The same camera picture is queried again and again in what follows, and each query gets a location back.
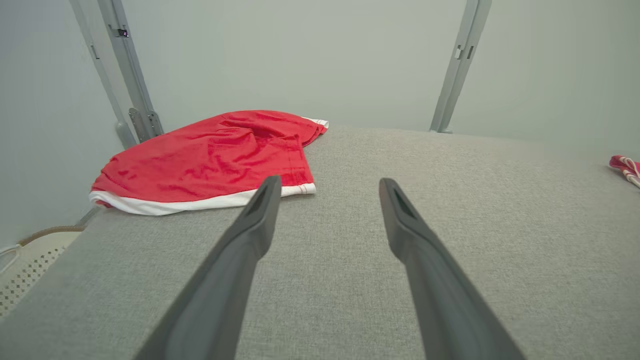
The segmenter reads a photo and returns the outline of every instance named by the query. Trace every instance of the gray fabric surface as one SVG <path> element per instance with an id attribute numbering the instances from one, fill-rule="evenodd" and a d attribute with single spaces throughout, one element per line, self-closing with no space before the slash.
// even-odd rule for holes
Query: gray fabric surface
<path id="1" fill-rule="evenodd" d="M 283 199 L 238 359 L 421 359 L 378 200 L 393 177 L 532 359 L 640 354 L 640 190 L 534 144 L 332 126 Z M 0 323 L 2 359 L 128 359 L 239 209 L 101 213 Z"/>

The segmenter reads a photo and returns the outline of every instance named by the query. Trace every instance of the metal bracket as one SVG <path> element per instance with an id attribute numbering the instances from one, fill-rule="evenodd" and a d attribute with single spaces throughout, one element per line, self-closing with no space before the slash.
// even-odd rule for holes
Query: metal bracket
<path id="1" fill-rule="evenodd" d="M 160 124 L 160 119 L 158 118 L 158 114 L 155 111 L 151 110 L 147 113 L 147 117 L 149 121 L 151 121 L 151 128 L 154 130 L 153 136 L 160 136 L 164 134 L 162 129 L 162 124 Z"/>
<path id="2" fill-rule="evenodd" d="M 149 140 L 151 136 L 149 136 L 147 132 L 147 127 L 145 126 L 145 121 L 142 119 L 142 115 L 140 115 L 140 111 L 136 108 L 129 109 L 129 118 L 131 119 L 131 123 L 133 123 L 133 128 L 136 130 L 140 143 Z"/>
<path id="3" fill-rule="evenodd" d="M 114 29 L 111 24 L 107 24 L 109 30 L 111 31 L 111 36 L 115 38 L 128 38 L 129 30 L 127 29 Z"/>
<path id="4" fill-rule="evenodd" d="M 454 50 L 453 58 L 456 60 L 460 60 L 460 56 L 462 55 L 462 49 L 460 49 L 460 47 L 462 47 L 462 45 L 458 45 L 458 48 Z"/>

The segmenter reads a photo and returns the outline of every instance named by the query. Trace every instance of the clothing item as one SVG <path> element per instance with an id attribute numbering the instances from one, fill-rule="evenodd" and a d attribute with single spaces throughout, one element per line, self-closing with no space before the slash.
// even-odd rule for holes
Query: clothing item
<path id="1" fill-rule="evenodd" d="M 114 156 L 89 198 L 128 213 L 167 215 L 246 205 L 267 176 L 282 196 L 315 193 L 303 147 L 327 121 L 236 111 L 149 139 Z"/>
<path id="2" fill-rule="evenodd" d="M 638 172 L 640 163 L 622 155 L 615 155 L 609 160 L 609 166 L 622 170 L 622 174 L 627 177 L 627 180 L 640 188 L 640 172 Z"/>

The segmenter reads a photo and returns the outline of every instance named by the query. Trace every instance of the white cable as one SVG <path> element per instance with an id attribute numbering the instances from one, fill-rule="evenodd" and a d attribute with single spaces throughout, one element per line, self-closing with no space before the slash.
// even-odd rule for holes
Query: white cable
<path id="1" fill-rule="evenodd" d="M 4 249 L 0 250 L 0 256 L 3 256 L 5 254 L 8 254 L 11 251 L 15 251 L 15 256 L 13 257 L 13 259 L 11 259 L 11 261 L 9 261 L 9 263 L 7 265 L 5 265 L 2 270 L 0 270 L 0 274 L 2 274 L 6 269 L 9 268 L 9 266 L 11 266 L 15 260 L 18 258 L 18 256 L 20 256 L 20 253 L 18 252 L 18 249 L 20 249 L 21 246 L 20 244 L 15 244 L 9 247 L 5 247 Z"/>
<path id="2" fill-rule="evenodd" d="M 636 185 L 637 187 L 640 188 L 640 181 L 638 181 L 638 178 L 635 176 L 627 176 L 627 180 L 629 180 L 629 182 L 633 183 L 634 185 Z"/>

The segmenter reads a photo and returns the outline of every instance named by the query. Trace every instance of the red cloth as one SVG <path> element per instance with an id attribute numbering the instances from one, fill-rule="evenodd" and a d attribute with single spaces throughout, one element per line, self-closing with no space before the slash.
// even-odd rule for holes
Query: red cloth
<path id="1" fill-rule="evenodd" d="M 630 183 L 640 187 L 640 163 L 636 163 L 630 158 L 622 155 L 615 155 L 609 160 L 609 166 L 618 168 Z"/>
<path id="2" fill-rule="evenodd" d="M 325 124 L 264 110 L 202 120 L 114 156 L 95 180 L 91 198 L 144 213 L 95 195 L 106 192 L 118 200 L 195 202 L 255 190 L 271 175 L 281 176 L 283 189 L 294 186 L 300 188 L 296 193 L 308 193 L 313 187 L 311 192 L 315 192 L 302 148 L 326 131 Z"/>

